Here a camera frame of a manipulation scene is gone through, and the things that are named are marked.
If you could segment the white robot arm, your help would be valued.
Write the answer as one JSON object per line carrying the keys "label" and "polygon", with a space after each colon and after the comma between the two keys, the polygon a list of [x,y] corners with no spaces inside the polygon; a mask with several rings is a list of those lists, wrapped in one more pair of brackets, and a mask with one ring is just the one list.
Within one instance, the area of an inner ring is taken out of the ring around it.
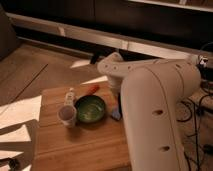
{"label": "white robot arm", "polygon": [[98,63],[121,98],[132,171],[188,171],[176,104],[199,89],[201,75],[185,59],[125,62],[117,52]]}

